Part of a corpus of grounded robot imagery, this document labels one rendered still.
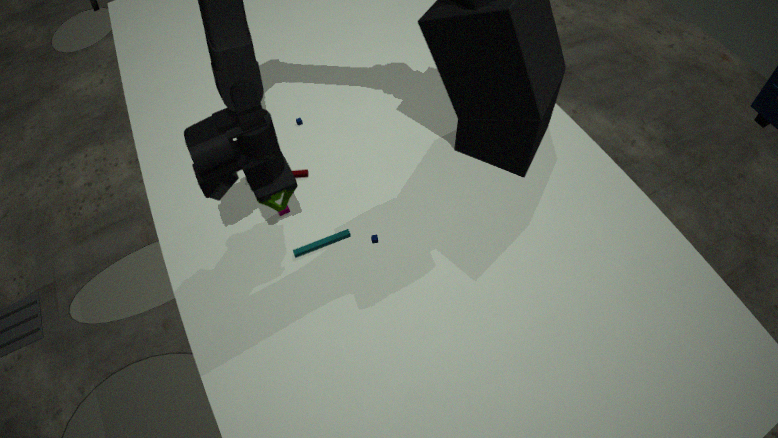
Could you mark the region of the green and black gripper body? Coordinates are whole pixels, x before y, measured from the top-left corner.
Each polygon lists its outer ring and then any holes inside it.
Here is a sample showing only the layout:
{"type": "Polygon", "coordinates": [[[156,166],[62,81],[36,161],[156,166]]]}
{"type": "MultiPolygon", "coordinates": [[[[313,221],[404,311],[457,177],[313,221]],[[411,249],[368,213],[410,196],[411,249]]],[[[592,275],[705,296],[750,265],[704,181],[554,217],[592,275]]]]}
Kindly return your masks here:
{"type": "Polygon", "coordinates": [[[268,201],[271,199],[271,196],[280,193],[284,190],[287,192],[294,190],[297,188],[297,182],[294,177],[294,174],[292,170],[290,169],[285,157],[282,154],[281,157],[281,150],[279,147],[279,143],[277,143],[275,151],[267,155],[265,157],[261,157],[259,159],[256,158],[249,158],[245,155],[243,157],[249,161],[253,162],[259,162],[259,161],[267,161],[273,183],[269,184],[267,186],[264,186],[260,189],[255,190],[254,194],[256,196],[256,199],[263,203],[265,201],[268,201]]]}

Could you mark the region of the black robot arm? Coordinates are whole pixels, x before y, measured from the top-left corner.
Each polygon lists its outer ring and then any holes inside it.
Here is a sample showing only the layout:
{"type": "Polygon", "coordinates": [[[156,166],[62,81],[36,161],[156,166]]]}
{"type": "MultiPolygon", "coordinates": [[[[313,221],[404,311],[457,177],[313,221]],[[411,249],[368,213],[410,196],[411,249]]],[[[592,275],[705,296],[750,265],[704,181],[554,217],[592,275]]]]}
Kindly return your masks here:
{"type": "Polygon", "coordinates": [[[243,154],[265,157],[278,140],[261,105],[263,84],[243,0],[198,3],[216,87],[227,108],[186,128],[184,137],[204,196],[220,201],[242,169],[252,191],[273,183],[266,160],[249,161],[243,154]]]}

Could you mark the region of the turquoise rod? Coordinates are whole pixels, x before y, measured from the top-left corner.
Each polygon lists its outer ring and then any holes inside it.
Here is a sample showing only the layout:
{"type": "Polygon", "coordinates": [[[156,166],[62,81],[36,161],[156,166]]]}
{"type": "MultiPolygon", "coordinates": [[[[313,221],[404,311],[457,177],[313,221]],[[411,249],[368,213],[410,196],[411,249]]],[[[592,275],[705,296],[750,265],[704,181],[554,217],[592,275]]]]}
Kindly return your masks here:
{"type": "Polygon", "coordinates": [[[346,239],[348,237],[351,237],[350,232],[348,229],[341,231],[339,233],[333,234],[331,236],[328,236],[326,238],[320,239],[318,241],[315,241],[313,243],[307,244],[305,246],[302,246],[300,248],[294,249],[294,255],[295,258],[302,256],[304,254],[310,253],[312,251],[315,251],[317,249],[323,248],[325,246],[328,246],[330,244],[333,244],[335,242],[341,241],[343,239],[346,239]]]}

